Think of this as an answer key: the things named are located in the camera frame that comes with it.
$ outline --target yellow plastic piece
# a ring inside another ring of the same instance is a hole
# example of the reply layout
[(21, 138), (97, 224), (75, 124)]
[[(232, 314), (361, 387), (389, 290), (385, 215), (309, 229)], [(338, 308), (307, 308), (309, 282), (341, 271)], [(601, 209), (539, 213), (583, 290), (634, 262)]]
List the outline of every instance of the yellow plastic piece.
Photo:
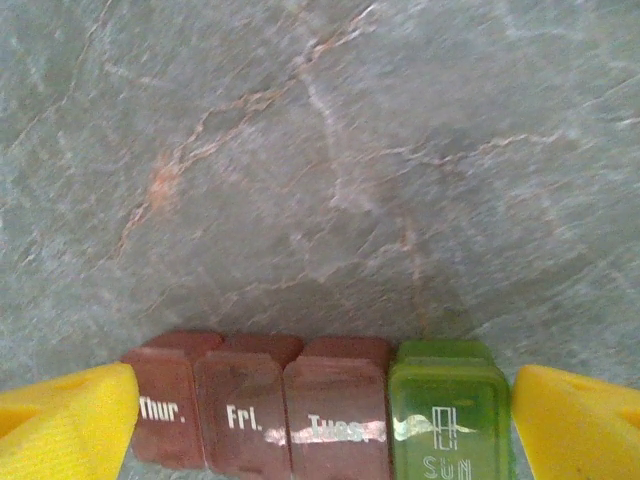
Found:
[(640, 391), (528, 365), (511, 411), (536, 480), (640, 479)]
[(114, 480), (137, 416), (123, 363), (0, 393), (0, 478)]

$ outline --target marble countertop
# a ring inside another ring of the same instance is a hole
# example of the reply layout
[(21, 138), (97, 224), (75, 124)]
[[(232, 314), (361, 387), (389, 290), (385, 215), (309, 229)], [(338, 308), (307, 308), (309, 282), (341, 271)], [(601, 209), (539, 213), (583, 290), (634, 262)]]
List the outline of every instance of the marble countertop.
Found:
[[(177, 327), (473, 337), (510, 379), (640, 388), (637, 0), (8, 0), (0, 22), (3, 388)], [(151, 478), (214, 477), (125, 462)]]

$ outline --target yellow plastic object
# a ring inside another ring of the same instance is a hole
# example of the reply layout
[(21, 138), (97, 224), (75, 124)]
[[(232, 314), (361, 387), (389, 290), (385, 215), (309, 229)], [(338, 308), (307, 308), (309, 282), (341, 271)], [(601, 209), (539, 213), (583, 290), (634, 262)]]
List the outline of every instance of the yellow plastic object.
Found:
[(0, 394), (2, 480), (114, 480), (138, 416), (123, 363)]
[(511, 411), (536, 480), (640, 479), (640, 391), (528, 365)]

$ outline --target gray stone surface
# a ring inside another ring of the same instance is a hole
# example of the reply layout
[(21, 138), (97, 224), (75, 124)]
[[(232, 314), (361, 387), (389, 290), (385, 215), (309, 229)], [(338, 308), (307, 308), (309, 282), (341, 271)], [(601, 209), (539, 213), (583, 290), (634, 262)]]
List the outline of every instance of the gray stone surface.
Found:
[(2, 388), (180, 326), (478, 337), (511, 379), (640, 387), (637, 0), (0, 15)]

